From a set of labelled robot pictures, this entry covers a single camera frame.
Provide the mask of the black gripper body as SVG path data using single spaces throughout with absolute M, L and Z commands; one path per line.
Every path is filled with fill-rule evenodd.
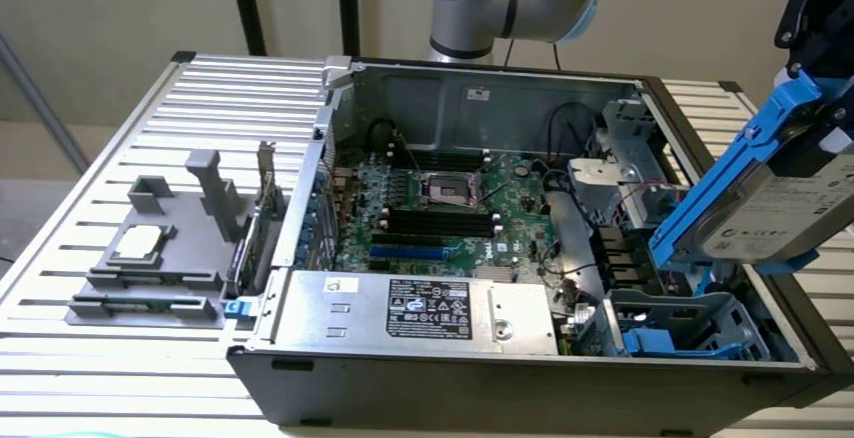
M 786 76 L 809 77 L 821 98 L 796 108 L 773 172 L 810 177 L 836 157 L 820 142 L 834 130 L 853 132 L 853 0 L 789 0 L 774 44 L 789 51 Z

